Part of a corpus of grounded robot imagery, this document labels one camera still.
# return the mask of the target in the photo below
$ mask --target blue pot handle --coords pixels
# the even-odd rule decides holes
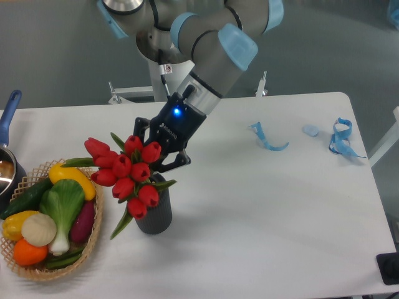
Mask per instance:
[[[20,90],[14,90],[7,102],[6,109],[4,109],[4,112],[2,113],[0,118],[0,145],[8,146],[8,131],[10,123],[15,111],[17,110],[21,97],[22,92]]]

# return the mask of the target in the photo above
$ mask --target purple eggplant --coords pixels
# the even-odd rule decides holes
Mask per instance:
[[[84,243],[92,233],[94,225],[94,202],[86,201],[70,229],[70,240],[75,243]]]

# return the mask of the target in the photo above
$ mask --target wicker basket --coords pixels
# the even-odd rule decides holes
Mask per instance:
[[[34,168],[31,173],[28,173],[26,177],[23,178],[22,182],[18,184],[18,188],[15,190],[12,195],[11,200],[15,199],[23,193],[27,188],[35,184],[36,182],[46,178],[48,176],[49,170],[51,166],[56,163],[64,162],[63,159],[59,161],[46,162],[45,164],[40,165],[38,168]],[[93,173],[90,168],[79,168],[88,178]],[[72,265],[69,265],[66,268],[58,269],[58,270],[48,270],[44,267],[43,263],[39,263],[29,267],[20,267],[12,258],[14,241],[7,240],[4,237],[0,238],[0,250],[3,255],[5,261],[7,262],[7,266],[14,272],[17,273],[20,277],[27,278],[33,281],[49,281],[54,280],[60,277],[63,277],[67,274],[70,274],[75,269],[77,269],[83,262],[89,257],[90,253],[93,251],[97,238],[99,237],[100,226],[102,221],[103,214],[103,190],[102,187],[94,184],[97,195],[95,197],[94,207],[95,207],[95,218],[94,225],[92,229],[92,233],[86,242],[85,248],[82,252],[82,256]],[[77,247],[81,247],[82,244],[74,244],[70,243],[70,248],[73,250]]]

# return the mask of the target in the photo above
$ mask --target cooking pot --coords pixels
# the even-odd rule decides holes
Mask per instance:
[[[0,118],[0,212],[7,208],[18,183],[26,172],[8,149],[9,127],[22,97],[20,90],[14,90]]]

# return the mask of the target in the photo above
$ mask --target orange tomato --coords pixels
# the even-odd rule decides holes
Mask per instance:
[[[14,260],[20,266],[30,266],[44,260],[49,252],[48,246],[36,247],[25,239],[19,240],[14,246]]]

